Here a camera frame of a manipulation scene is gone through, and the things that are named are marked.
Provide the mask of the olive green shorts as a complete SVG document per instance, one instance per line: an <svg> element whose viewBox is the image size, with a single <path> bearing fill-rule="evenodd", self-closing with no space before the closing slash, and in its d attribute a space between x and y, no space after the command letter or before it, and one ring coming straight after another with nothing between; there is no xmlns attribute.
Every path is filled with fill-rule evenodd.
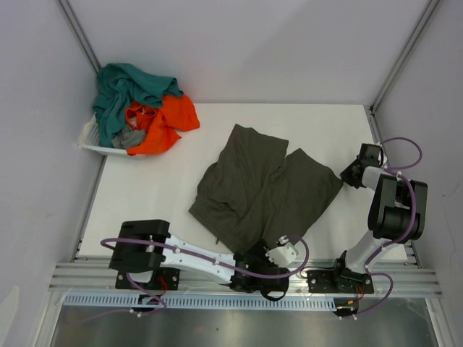
<svg viewBox="0 0 463 347"><path fill-rule="evenodd" d="M288 145L237 124L200 180L189 212L233 253L303 237L340 192L329 167Z"/></svg>

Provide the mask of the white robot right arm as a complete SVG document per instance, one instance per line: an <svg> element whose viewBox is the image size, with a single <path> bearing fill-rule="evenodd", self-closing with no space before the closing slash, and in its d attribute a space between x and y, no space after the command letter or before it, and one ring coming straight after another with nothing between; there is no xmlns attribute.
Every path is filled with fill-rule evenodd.
<svg viewBox="0 0 463 347"><path fill-rule="evenodd" d="M341 172L344 183L374 192L368 213L368 230L360 241L336 259L330 274L337 291L348 291L355 283L369 281L369 269L387 252L422 236L428 200L428 185L409 180L398 170L383 166L379 145L363 143L356 159Z"/></svg>

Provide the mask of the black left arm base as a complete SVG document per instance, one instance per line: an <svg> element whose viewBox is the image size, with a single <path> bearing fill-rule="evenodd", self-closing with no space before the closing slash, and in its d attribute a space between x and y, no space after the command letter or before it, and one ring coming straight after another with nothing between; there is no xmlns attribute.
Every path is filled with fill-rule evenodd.
<svg viewBox="0 0 463 347"><path fill-rule="evenodd" d="M176 291L179 285L180 270L161 267L154 271L130 273L131 279L147 290Z"/></svg>

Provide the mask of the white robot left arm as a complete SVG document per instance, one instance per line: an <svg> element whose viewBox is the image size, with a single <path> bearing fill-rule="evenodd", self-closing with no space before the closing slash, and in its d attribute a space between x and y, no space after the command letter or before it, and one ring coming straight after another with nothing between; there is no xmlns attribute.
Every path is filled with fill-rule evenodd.
<svg viewBox="0 0 463 347"><path fill-rule="evenodd" d="M112 246L109 268L120 275L128 274L142 289L152 289L161 268L167 267L205 275L236 292L258 291L271 301L286 294L289 279L279 276L289 272L288 266L298 255L287 237L282 236L273 249L260 240L243 254L226 254L189 244L169 233L169 226L164 220L124 222ZM278 278L267 279L267 275Z"/></svg>

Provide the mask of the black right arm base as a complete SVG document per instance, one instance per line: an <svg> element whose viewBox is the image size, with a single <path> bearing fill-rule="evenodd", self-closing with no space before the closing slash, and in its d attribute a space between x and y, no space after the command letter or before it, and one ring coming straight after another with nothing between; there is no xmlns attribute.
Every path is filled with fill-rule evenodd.
<svg viewBox="0 0 463 347"><path fill-rule="evenodd" d="M300 272L313 294L373 294L370 275L348 269L304 269Z"/></svg>

